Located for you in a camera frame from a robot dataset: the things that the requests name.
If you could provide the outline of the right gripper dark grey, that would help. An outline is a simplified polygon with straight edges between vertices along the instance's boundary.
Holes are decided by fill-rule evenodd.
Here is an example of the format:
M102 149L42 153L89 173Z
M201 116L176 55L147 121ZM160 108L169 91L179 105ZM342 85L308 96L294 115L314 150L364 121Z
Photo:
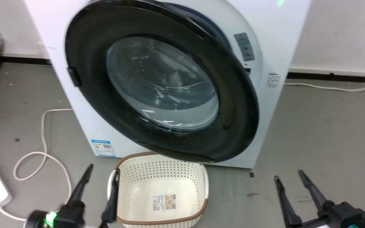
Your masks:
M318 217L324 218L329 228L365 228L365 211L355 208L348 202L335 204L320 192L316 185L310 180L303 170L298 170L300 179L306 189L310 192L313 202L318 209ZM295 213L288 200L285 187L278 176L274 177L281 212L285 227L298 228L302 225L301 218Z

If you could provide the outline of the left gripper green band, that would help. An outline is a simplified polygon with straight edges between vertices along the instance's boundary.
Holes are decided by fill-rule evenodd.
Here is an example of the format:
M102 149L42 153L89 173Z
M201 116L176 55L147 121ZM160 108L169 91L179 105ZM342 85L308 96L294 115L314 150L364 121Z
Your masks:
M58 212L35 210L25 220L25 228L83 228L85 226L85 204L81 201L84 189L90 180L93 171L90 164L81 179L72 191L67 204L62 205ZM107 193L108 201L101 215L102 223L113 223L117 218L118 190L120 170L116 169L110 174Z

